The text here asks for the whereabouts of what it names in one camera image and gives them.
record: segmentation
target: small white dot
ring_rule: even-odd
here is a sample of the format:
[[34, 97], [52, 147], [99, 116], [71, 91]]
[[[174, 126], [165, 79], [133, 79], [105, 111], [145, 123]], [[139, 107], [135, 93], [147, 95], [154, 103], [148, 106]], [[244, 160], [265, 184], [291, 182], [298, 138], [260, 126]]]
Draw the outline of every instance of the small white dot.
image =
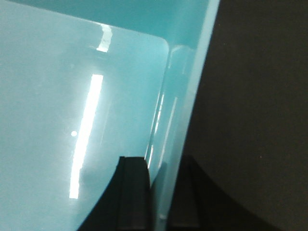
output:
[[72, 137], [75, 137], [76, 135], [77, 135], [77, 132], [76, 132], [76, 131], [72, 131], [72, 132], [71, 132], [71, 136], [72, 136]]

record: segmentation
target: black object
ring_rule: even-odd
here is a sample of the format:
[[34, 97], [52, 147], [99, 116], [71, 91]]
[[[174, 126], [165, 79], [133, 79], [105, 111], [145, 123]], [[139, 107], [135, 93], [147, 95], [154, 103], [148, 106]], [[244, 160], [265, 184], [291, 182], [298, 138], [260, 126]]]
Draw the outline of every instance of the black object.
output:
[[183, 155], [167, 231], [280, 231], [224, 193], [189, 155]]
[[148, 231], [149, 173], [143, 157], [120, 157], [115, 173], [79, 231]]

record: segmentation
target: light blue plastic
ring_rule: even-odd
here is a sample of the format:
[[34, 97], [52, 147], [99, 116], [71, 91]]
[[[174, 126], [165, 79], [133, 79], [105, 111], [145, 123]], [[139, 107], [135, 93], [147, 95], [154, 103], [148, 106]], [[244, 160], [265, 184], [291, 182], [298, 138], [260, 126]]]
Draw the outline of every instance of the light blue plastic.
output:
[[0, 230], [74, 231], [119, 156], [165, 228], [218, 0], [0, 0]]

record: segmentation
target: dark background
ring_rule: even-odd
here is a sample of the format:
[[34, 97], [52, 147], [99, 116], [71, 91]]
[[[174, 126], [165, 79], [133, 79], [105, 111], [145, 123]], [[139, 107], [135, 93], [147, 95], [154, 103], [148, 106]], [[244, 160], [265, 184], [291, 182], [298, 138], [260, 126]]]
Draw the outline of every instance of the dark background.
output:
[[307, 0], [221, 0], [184, 153], [253, 214], [308, 230]]

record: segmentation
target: turquoise plastic container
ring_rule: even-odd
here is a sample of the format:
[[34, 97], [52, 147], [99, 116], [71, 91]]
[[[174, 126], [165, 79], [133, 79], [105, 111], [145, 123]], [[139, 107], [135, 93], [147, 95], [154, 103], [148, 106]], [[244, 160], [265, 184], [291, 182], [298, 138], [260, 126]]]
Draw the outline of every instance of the turquoise plastic container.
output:
[[0, 0], [0, 230], [75, 231], [144, 156], [162, 231], [218, 0]]

